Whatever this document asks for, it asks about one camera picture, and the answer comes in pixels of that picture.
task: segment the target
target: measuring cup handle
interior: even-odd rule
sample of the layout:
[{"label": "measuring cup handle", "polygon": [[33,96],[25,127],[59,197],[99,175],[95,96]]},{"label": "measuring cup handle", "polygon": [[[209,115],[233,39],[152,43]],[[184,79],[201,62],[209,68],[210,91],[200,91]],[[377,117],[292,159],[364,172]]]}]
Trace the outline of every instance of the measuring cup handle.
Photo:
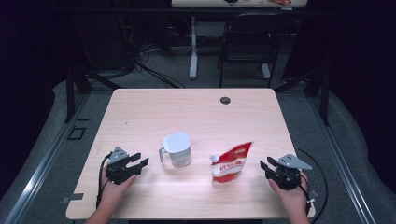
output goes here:
[{"label": "measuring cup handle", "polygon": [[163,147],[163,148],[161,148],[161,149],[159,150],[159,152],[160,152],[160,160],[161,160],[161,163],[163,163],[163,153],[167,153],[167,151],[166,151],[165,148]]}]

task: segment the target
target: red and white pouch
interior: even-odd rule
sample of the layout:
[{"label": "red and white pouch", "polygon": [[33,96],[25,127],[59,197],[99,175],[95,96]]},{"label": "red and white pouch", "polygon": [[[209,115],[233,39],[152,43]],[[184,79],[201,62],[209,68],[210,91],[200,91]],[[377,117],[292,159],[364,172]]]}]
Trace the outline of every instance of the red and white pouch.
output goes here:
[{"label": "red and white pouch", "polygon": [[247,142],[233,147],[221,156],[210,156],[212,161],[210,170],[212,171],[213,181],[226,183],[236,179],[245,165],[245,160],[252,144],[253,142]]}]

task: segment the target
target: label on pouch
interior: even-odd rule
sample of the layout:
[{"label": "label on pouch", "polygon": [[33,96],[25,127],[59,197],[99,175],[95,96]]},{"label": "label on pouch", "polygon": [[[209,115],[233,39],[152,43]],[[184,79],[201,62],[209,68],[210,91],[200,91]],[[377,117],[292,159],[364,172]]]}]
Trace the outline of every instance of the label on pouch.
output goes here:
[{"label": "label on pouch", "polygon": [[253,142],[248,142],[232,148],[221,156],[211,156],[212,165],[210,169],[213,181],[225,183],[236,179],[245,165],[245,160],[252,144]]}]

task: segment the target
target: chair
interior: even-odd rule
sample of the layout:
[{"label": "chair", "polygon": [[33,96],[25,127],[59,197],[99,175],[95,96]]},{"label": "chair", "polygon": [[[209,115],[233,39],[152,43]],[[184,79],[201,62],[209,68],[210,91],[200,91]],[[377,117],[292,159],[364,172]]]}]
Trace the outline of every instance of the chair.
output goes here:
[{"label": "chair", "polygon": [[282,15],[242,13],[231,17],[224,26],[223,42],[219,56],[219,87],[222,87],[224,62],[227,63],[270,63],[271,87],[276,59],[282,39],[290,26],[290,20]]}]

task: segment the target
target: desk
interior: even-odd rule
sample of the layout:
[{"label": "desk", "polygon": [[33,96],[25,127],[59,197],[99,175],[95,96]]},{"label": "desk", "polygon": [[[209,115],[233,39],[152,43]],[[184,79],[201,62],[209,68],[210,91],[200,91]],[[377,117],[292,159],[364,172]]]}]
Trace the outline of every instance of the desk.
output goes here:
[{"label": "desk", "polygon": [[[231,102],[224,105],[221,97]],[[174,168],[158,150],[165,136],[185,132],[191,164]],[[209,156],[254,141],[240,175],[212,183]],[[88,218],[95,210],[98,171],[116,146],[142,153],[149,164],[127,191],[113,218],[216,219],[285,217],[260,160],[294,154],[276,95],[269,89],[116,90],[107,107],[66,215]],[[310,216],[315,214],[311,209]]]},{"label": "desk", "polygon": [[[172,7],[280,7],[282,9],[291,9],[293,7],[305,7],[308,0],[291,0],[291,4],[281,6],[280,4],[269,2],[268,0],[239,0],[230,5],[224,0],[172,0]],[[195,17],[191,19],[191,65],[190,79],[197,78],[198,53],[196,48],[196,22]],[[269,77],[267,64],[262,66],[264,77]]]}]

